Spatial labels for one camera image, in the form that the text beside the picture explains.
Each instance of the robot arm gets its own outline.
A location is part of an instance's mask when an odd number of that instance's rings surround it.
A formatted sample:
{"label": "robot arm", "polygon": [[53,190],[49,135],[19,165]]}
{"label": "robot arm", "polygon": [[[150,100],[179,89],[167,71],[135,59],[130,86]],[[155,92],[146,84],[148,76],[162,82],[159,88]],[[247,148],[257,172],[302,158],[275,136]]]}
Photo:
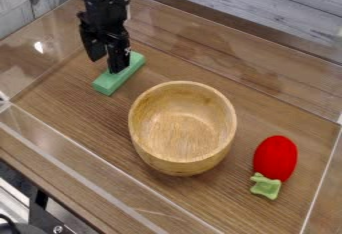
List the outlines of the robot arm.
{"label": "robot arm", "polygon": [[92,61],[108,54],[110,73],[130,66],[130,35],[124,28],[130,0],[84,0],[80,12],[80,36]]}

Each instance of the toy strawberry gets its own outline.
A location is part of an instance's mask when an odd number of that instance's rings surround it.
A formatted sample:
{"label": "toy strawberry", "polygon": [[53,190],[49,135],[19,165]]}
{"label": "toy strawberry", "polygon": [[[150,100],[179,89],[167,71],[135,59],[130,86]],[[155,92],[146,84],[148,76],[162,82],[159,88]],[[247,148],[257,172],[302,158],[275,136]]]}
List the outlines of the toy strawberry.
{"label": "toy strawberry", "polygon": [[297,146],[289,138],[273,136],[261,143],[254,154],[253,194],[277,199],[282,183],[294,172],[297,158]]}

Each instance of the green block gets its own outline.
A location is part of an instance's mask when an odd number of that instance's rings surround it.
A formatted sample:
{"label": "green block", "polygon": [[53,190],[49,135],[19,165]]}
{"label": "green block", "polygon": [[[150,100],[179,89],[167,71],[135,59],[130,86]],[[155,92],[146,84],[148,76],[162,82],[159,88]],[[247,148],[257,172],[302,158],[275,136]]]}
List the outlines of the green block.
{"label": "green block", "polygon": [[278,198],[282,182],[279,180],[271,180],[266,178],[261,173],[255,173],[251,177],[251,181],[257,184],[251,187],[251,193],[263,195],[271,200]]}
{"label": "green block", "polygon": [[116,74],[111,74],[110,70],[107,70],[92,82],[94,89],[102,94],[110,96],[126,80],[134,75],[138,69],[144,65],[144,62],[144,56],[136,52],[131,52],[130,67]]}

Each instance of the bowl rim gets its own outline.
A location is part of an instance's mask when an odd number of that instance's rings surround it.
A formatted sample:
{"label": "bowl rim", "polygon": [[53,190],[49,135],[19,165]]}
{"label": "bowl rim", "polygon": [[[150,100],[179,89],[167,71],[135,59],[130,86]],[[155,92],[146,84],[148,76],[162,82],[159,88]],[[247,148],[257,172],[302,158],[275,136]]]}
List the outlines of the bowl rim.
{"label": "bowl rim", "polygon": [[[139,138],[136,135],[136,132],[134,132],[134,124],[132,124],[132,118],[134,118],[134,113],[136,111],[136,107],[140,104],[140,101],[143,100],[143,98],[152,93],[155,90],[160,89],[164,86],[170,86],[170,85],[179,85],[179,84],[186,84],[186,85],[195,85],[195,86],[200,86],[202,88],[210,90],[212,93],[215,93],[215,95],[223,100],[224,104],[228,107],[228,114],[231,115],[231,131],[228,133],[228,136],[226,138],[226,141],[223,143],[223,145],[218,146],[214,150],[211,150],[206,156],[198,156],[191,160],[187,161],[179,161],[179,160],[167,160],[162,157],[159,157],[158,155],[150,153],[150,151],[146,150],[144,147],[148,147],[146,145],[142,146],[142,143],[138,142]],[[171,162],[171,163],[194,163],[194,162],[200,162],[203,160],[207,160],[208,158],[214,157],[220,151],[224,150],[224,148],[230,145],[230,143],[232,142],[235,133],[236,133],[236,128],[238,128],[238,120],[236,120],[236,112],[235,112],[235,108],[228,100],[228,98],[222,94],[222,92],[219,92],[214,87],[204,85],[199,82],[194,82],[194,81],[168,81],[168,82],[163,82],[160,84],[158,84],[156,86],[151,87],[150,89],[147,89],[136,98],[131,109],[130,109],[130,113],[128,113],[128,129],[130,129],[130,135],[131,135],[131,139],[132,141],[139,145],[140,149],[152,157],[155,157],[156,159],[166,161],[166,162]]]}

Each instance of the green strawberry stem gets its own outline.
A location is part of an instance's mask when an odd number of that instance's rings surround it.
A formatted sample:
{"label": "green strawberry stem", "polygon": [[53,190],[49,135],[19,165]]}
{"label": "green strawberry stem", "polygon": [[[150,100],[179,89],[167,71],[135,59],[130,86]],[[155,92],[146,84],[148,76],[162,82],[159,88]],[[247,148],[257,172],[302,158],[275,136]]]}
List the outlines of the green strawberry stem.
{"label": "green strawberry stem", "polygon": [[271,180],[265,177],[261,173],[255,173],[251,177],[251,181],[257,182],[251,187],[251,193],[263,195],[271,200],[278,198],[282,182],[279,180]]}

